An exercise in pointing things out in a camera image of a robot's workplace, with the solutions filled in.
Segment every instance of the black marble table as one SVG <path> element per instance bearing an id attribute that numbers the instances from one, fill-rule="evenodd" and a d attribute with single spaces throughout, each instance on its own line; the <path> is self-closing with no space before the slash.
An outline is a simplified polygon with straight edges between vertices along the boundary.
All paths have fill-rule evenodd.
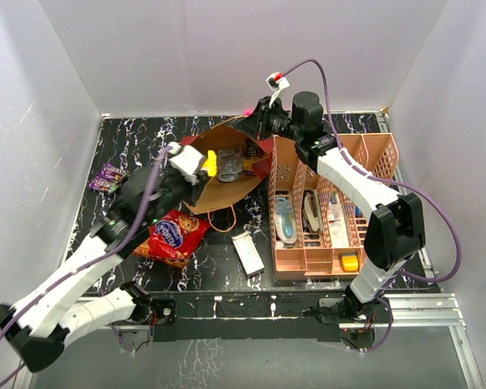
<path id="1" fill-rule="evenodd" d="M 114 118 L 105 119 L 100 128 L 96 153 L 92 162 L 89 180 L 109 162 L 130 171 L 149 165 L 161 147 L 171 141 L 180 141 L 186 135 L 198 135 L 222 122 L 227 117 L 181 117 L 181 118 Z M 346 113 L 334 115 L 341 133 L 380 132 L 374 113 Z M 273 274 L 273 259 L 270 243 L 270 226 L 267 204 L 267 180 L 236 204 L 237 226 L 230 233 L 219 233 L 209 229 L 201 246 L 193 254 L 188 267 L 181 270 L 165 263 L 132 255 L 120 266 L 106 273 L 87 292 L 96 296 L 101 290 L 107 293 L 112 288 L 129 280 L 135 280 L 149 293 L 163 291 L 212 292 L 306 292 L 342 291 L 349 280 L 276 280 Z M 109 208 L 113 197 L 86 189 L 79 209 L 70 245 L 71 255 L 86 236 L 92 225 Z M 232 223 L 228 210 L 217 211 L 214 223 L 223 228 Z M 231 235 L 249 231 L 265 265 L 265 271 L 246 278 L 232 245 Z M 406 266 L 407 270 L 424 274 L 420 259 L 416 256 Z M 428 285 L 399 277 L 392 287 L 396 290 L 427 291 Z"/>

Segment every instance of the snack bag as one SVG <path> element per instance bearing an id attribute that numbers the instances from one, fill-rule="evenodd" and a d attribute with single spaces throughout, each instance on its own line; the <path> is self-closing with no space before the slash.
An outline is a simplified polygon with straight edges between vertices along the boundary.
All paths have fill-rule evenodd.
<path id="1" fill-rule="evenodd" d="M 149 239 L 134 254 L 185 267 L 208 228 L 205 220 L 173 209 L 149 228 Z"/>

